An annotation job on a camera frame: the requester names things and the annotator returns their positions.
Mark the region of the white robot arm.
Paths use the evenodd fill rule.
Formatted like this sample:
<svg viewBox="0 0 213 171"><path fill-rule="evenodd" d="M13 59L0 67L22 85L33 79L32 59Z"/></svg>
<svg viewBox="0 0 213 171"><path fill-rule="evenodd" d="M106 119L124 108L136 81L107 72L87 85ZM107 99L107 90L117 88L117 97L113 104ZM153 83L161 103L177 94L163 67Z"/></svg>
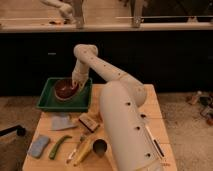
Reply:
<svg viewBox="0 0 213 171"><path fill-rule="evenodd" d="M78 44L73 53L77 59L72 72L74 85L85 85L89 69L106 81L99 96L99 110L118 171L164 171L162 150L139 112L147 97L144 85L99 58L95 45Z"/></svg>

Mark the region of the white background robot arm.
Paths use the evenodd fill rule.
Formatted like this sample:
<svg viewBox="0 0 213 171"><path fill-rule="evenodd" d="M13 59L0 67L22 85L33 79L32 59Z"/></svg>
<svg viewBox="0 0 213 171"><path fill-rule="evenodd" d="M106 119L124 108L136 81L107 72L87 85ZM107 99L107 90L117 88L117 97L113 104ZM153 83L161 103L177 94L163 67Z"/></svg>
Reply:
<svg viewBox="0 0 213 171"><path fill-rule="evenodd" d="M64 0L40 0L40 2L47 6L55 7L64 19L65 24L71 24L75 21L73 7L70 3L66 3Z"/></svg>

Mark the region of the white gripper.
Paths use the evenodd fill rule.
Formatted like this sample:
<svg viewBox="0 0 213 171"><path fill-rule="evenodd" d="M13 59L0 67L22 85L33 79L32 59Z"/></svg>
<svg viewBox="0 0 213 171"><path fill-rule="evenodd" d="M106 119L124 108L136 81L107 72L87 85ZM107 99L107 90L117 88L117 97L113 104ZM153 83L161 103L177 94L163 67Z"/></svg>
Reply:
<svg viewBox="0 0 213 171"><path fill-rule="evenodd" d="M77 62L72 72L72 89L77 88L79 84L79 90L83 90L88 78L89 67L86 64Z"/></svg>

